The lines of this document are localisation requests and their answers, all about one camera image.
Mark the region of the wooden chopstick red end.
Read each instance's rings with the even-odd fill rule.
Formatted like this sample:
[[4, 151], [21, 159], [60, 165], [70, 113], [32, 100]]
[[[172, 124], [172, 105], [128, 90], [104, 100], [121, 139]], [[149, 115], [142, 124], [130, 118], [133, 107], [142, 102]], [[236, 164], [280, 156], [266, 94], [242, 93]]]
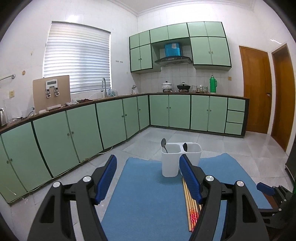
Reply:
[[195, 213], [194, 208], [192, 207], [191, 197], [189, 195], [188, 187], [185, 183], [184, 178], [182, 178], [183, 187], [184, 187], [184, 194], [185, 194], [185, 202], [186, 202], [186, 209], [187, 209], [187, 216], [188, 216], [188, 223], [189, 223], [189, 231], [193, 231], [195, 227]]
[[186, 187], [184, 178], [182, 178], [182, 184], [183, 184], [184, 197], [185, 197], [185, 205], [186, 205], [186, 212], [187, 212], [188, 228], [189, 228], [189, 232], [192, 232], [192, 222], [191, 222], [191, 214], [190, 214], [189, 199], [188, 199], [188, 189]]
[[189, 189], [187, 187], [187, 184], [185, 183], [185, 187], [186, 187], [186, 192], [187, 192], [187, 196], [188, 196], [188, 205], [189, 205], [189, 212], [190, 212], [190, 219], [191, 219], [191, 227], [192, 230], [194, 229], [197, 220], [198, 220], [198, 211], [196, 209], [196, 205], [194, 203], [194, 200], [191, 197], [191, 194], [189, 192]]
[[189, 207], [190, 207], [190, 214], [191, 214], [191, 221], [197, 222], [199, 215], [200, 215], [200, 209], [199, 204], [197, 204], [196, 200], [194, 200], [191, 197], [191, 194], [188, 189], [188, 199], [189, 199]]

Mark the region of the green lower kitchen cabinets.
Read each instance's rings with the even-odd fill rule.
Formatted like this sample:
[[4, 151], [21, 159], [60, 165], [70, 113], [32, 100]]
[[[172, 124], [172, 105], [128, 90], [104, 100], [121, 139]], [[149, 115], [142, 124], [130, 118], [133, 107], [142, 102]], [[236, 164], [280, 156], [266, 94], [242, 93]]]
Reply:
[[12, 203], [149, 126], [231, 137], [246, 132], [249, 99], [136, 94], [88, 101], [1, 129], [1, 196]]

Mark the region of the green kitchen cabinets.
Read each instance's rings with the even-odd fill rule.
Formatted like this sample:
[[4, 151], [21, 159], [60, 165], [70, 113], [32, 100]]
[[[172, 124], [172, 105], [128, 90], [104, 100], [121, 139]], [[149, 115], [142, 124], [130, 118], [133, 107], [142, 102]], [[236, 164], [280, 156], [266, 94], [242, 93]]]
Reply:
[[190, 57], [195, 69], [231, 69], [231, 57], [226, 33], [221, 22], [189, 22], [154, 28], [129, 38], [130, 71], [159, 72], [155, 63], [165, 56], [165, 44], [178, 42], [182, 55]]
[[88, 101], [1, 129], [1, 196], [12, 203], [149, 126], [231, 137], [246, 132], [249, 99], [136, 94]]

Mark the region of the green upper kitchen cabinets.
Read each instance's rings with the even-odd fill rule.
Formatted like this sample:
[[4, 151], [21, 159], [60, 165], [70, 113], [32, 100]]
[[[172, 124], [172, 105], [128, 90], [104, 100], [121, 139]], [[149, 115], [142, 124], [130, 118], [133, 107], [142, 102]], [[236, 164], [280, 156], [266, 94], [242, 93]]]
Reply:
[[178, 42], [182, 55], [190, 57], [195, 69], [231, 69], [231, 57], [226, 33], [221, 22], [189, 22], [154, 28], [129, 38], [130, 71], [159, 72], [155, 63], [165, 56], [165, 44]]

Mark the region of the white two-compartment utensil holder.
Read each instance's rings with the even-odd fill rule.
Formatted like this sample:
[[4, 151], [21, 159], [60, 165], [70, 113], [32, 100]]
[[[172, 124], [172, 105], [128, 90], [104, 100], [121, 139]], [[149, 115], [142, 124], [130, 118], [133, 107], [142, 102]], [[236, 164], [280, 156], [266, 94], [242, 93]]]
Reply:
[[162, 151], [162, 175], [164, 177], [176, 177], [179, 173], [179, 158], [186, 154], [192, 165], [197, 166], [200, 161], [202, 148], [198, 143], [186, 142], [188, 151], [183, 149], [184, 143], [166, 143], [167, 153]]

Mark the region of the blue table mat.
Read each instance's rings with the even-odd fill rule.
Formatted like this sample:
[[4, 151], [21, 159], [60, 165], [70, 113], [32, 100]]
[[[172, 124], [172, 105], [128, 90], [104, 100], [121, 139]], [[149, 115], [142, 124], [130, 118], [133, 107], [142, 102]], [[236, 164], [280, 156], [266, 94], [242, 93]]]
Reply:
[[[227, 153], [201, 158], [206, 175], [234, 184], [242, 180], [258, 208], [271, 205]], [[160, 161], [128, 158], [101, 222], [108, 240], [189, 240], [182, 176], [166, 178]]]

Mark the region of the brown wooden door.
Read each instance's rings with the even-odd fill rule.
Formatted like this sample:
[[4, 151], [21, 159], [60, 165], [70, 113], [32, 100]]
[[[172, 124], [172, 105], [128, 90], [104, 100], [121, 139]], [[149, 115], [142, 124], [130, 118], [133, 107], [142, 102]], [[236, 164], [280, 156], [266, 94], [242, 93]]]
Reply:
[[271, 136], [286, 151], [295, 114], [295, 77], [287, 44], [272, 52], [275, 73], [275, 113]]
[[240, 46], [244, 97], [249, 99], [246, 130], [267, 133], [271, 114], [271, 70], [268, 54]]

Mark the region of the chrome sink faucet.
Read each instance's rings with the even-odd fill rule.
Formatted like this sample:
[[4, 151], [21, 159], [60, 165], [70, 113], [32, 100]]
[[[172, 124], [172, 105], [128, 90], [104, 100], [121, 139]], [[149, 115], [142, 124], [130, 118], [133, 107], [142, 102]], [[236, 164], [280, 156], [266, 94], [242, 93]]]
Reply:
[[102, 78], [102, 89], [101, 92], [104, 93], [104, 98], [107, 98], [107, 87], [106, 87], [106, 80]]

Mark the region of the glass jars on counter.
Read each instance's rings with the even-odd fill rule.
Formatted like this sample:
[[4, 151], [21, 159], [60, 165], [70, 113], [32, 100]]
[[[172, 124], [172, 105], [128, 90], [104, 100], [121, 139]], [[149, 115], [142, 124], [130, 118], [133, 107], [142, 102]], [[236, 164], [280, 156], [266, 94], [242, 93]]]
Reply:
[[192, 92], [194, 93], [208, 93], [208, 86], [204, 85], [192, 85], [191, 86]]

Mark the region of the black wok pan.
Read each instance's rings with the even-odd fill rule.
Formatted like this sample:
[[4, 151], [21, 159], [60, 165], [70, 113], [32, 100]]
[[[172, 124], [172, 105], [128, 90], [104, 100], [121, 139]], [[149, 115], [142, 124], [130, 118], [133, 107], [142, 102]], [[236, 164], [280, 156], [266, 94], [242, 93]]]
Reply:
[[179, 92], [189, 92], [190, 87], [191, 87], [190, 85], [188, 85], [188, 84], [186, 84], [184, 82], [177, 85], [177, 88], [178, 88]]

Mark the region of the white cooking pot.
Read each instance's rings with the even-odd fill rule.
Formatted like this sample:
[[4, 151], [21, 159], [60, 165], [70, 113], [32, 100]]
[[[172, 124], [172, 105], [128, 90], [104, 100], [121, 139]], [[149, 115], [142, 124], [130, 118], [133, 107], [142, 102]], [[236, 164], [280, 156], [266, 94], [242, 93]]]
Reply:
[[162, 84], [162, 91], [163, 92], [172, 92], [173, 91], [173, 85], [169, 83], [168, 81], [165, 81]]

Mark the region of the green thermos flask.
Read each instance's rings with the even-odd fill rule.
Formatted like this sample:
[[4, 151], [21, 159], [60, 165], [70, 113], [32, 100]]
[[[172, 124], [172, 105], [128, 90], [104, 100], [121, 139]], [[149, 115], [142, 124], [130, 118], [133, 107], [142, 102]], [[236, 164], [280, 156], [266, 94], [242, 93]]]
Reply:
[[215, 77], [212, 75], [210, 77], [210, 93], [216, 93], [217, 92], [217, 80]]

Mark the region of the steel electric kettle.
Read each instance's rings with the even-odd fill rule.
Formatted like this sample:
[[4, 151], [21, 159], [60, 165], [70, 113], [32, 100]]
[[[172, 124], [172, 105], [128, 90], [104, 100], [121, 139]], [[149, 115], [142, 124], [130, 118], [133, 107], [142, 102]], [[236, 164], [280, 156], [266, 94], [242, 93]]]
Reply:
[[3, 108], [0, 109], [0, 127], [4, 127], [7, 125], [6, 114]]

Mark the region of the white window blinds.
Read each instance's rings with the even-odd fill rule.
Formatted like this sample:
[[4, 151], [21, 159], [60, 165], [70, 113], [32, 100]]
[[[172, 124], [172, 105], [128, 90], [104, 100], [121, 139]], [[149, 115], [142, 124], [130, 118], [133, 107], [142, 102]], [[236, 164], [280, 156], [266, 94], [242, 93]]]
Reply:
[[70, 76], [70, 92], [97, 91], [111, 84], [111, 33], [99, 28], [52, 22], [48, 33], [43, 76]]

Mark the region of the chrome towel rail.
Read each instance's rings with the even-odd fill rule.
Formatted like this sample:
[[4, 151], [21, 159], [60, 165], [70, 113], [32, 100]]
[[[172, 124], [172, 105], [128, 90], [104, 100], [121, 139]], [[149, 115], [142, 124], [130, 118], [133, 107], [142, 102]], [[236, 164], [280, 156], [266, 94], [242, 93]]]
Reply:
[[16, 77], [16, 75], [15, 74], [12, 74], [12, 75], [9, 75], [7, 77], [1, 78], [0, 81], [6, 80], [6, 79], [9, 79], [9, 78], [14, 79], [15, 77]]

